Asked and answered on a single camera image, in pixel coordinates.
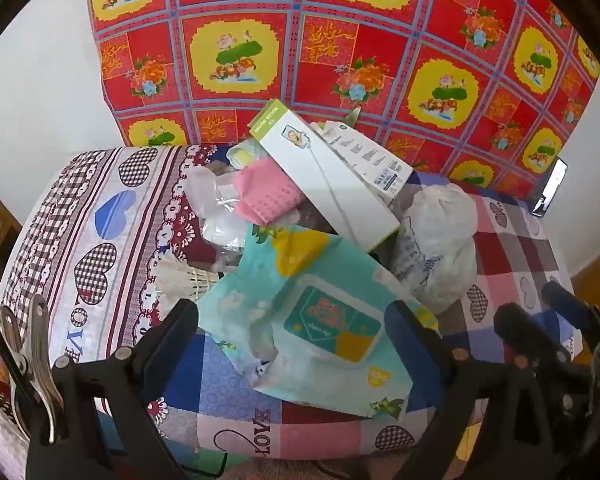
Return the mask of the white plastic bag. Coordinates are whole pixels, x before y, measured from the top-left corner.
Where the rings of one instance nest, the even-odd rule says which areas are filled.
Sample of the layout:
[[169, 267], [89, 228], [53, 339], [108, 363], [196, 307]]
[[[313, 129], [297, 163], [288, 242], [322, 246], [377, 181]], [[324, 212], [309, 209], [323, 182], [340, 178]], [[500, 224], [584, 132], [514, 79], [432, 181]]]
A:
[[429, 185], [404, 211], [390, 266], [410, 294], [434, 314], [460, 300], [474, 284], [478, 212], [458, 185]]

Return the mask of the white blue printed box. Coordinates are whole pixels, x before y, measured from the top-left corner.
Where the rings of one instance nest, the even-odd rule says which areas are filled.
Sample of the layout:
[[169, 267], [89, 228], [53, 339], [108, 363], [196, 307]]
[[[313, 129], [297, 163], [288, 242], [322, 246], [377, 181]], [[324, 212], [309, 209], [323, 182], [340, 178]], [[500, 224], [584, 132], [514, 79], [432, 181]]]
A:
[[313, 130], [388, 206], [398, 197], [413, 168], [344, 122], [311, 122]]

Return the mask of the red floral headboard cloth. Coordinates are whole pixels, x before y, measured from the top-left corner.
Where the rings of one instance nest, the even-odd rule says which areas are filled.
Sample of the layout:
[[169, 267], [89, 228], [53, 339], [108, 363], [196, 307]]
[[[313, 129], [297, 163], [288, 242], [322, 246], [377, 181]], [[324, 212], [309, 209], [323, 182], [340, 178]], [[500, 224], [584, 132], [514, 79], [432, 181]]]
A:
[[550, 0], [87, 0], [126, 144], [234, 144], [272, 99], [358, 110], [414, 169], [528, 195], [600, 76]]

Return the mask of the clear plastic packaging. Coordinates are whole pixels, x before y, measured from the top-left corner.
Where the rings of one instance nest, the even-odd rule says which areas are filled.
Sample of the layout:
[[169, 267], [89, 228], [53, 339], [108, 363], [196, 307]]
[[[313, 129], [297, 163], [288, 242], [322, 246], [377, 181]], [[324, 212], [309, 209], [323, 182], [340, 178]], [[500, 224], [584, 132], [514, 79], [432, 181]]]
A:
[[237, 212], [239, 172], [215, 174], [209, 167], [193, 166], [184, 174], [184, 192], [202, 238], [216, 249], [242, 252], [251, 223]]

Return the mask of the silver spring clamp left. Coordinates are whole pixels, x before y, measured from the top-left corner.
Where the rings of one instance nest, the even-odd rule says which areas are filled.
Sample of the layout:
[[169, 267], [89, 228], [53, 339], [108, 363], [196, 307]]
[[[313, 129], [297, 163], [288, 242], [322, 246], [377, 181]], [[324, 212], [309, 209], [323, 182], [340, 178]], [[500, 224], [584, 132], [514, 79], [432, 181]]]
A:
[[9, 373], [12, 414], [20, 431], [32, 436], [34, 420], [40, 422], [41, 443], [53, 444], [59, 437], [59, 423], [64, 414], [64, 400], [54, 383], [48, 356], [48, 307], [39, 294], [29, 304], [29, 323], [26, 334], [20, 334], [14, 311], [1, 307], [0, 325], [15, 363], [17, 377]]

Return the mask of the smartphone on bed corner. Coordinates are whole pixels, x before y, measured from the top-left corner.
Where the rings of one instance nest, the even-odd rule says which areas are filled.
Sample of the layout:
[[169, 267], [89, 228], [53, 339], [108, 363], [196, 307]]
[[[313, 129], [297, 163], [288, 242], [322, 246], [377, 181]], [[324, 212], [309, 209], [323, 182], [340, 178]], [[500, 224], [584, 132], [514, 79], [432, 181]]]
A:
[[527, 204], [532, 216], [536, 218], [543, 218], [545, 216], [557, 194], [558, 188], [565, 179], [567, 170], [568, 165], [560, 157], [556, 157], [553, 160], [550, 168], [542, 175], [542, 178], [527, 198]]

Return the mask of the patchwork heart bed sheet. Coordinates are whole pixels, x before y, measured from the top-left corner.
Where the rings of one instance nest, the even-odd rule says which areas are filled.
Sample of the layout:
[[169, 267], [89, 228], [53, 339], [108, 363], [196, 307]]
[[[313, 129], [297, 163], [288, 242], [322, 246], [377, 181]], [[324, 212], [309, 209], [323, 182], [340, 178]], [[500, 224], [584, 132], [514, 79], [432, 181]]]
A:
[[[210, 263], [214, 249], [201, 237], [184, 194], [189, 169], [224, 157], [222, 148], [113, 148], [76, 156], [38, 202], [9, 258], [0, 306], [26, 326], [30, 299], [50, 309], [50, 356], [78, 362], [105, 359], [131, 347], [166, 308], [155, 286], [155, 265], [171, 255]], [[542, 286], [568, 274], [541, 222], [513, 197], [468, 186], [478, 214], [477, 275], [468, 292], [439, 315], [449, 344], [485, 361], [509, 350], [493, 318], [516, 302], [569, 352], [581, 335], [541, 299]], [[422, 404], [373, 398], [374, 416], [357, 418], [305, 408], [258, 393], [238, 375], [226, 342], [197, 335], [170, 382], [148, 403], [160, 434], [182, 454], [230, 458], [333, 460], [406, 448], [432, 415]]]

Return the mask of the pink paper receipt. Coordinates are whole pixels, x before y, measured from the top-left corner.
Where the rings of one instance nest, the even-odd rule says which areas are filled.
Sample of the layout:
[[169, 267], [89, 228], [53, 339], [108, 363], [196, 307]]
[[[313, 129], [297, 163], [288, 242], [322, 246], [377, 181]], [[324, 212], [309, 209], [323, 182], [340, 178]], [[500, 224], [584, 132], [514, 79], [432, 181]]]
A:
[[238, 193], [236, 214], [257, 226], [267, 226], [289, 214], [304, 200], [300, 188], [271, 157], [239, 170], [234, 187]]

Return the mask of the white green selfie stick box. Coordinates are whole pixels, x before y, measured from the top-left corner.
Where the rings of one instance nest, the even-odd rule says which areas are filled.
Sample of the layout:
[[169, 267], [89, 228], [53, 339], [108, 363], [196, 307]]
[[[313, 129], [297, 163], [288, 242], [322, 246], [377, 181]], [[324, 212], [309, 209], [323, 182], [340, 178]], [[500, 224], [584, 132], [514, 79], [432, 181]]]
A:
[[364, 252], [399, 229], [388, 206], [283, 102], [269, 100], [249, 132], [334, 231]]

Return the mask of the teal wet wipes pack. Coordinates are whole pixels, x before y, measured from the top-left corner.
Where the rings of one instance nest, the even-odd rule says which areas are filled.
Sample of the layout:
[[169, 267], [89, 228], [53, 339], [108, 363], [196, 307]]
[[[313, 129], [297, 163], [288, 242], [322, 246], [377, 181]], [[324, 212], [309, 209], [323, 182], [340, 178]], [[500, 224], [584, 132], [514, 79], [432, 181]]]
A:
[[413, 387], [386, 329], [402, 300], [432, 312], [341, 236], [252, 226], [238, 268], [198, 301], [199, 326], [260, 393], [361, 417], [398, 419]]

